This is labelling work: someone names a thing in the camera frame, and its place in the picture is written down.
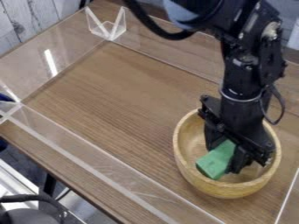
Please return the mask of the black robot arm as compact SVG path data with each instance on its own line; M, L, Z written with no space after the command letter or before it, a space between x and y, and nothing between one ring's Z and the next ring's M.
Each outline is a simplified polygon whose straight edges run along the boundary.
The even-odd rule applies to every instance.
M276 81L287 63L282 49L282 19L267 0L163 0L177 32L153 21L137 0L123 0L145 28L168 40L183 40L207 30L220 42L224 76L220 97L200 98L205 147L213 152L232 142L225 173L239 173L252 163L265 165L276 144L263 123L278 124L267 110L272 98L284 100Z

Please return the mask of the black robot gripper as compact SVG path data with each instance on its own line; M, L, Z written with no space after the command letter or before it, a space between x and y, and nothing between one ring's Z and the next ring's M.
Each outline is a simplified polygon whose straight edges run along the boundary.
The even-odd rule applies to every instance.
M239 174L252 162L265 166L276 147L263 125L263 102L203 95L200 104L197 114L204 120L207 150L212 151L225 140L236 145L227 172Z

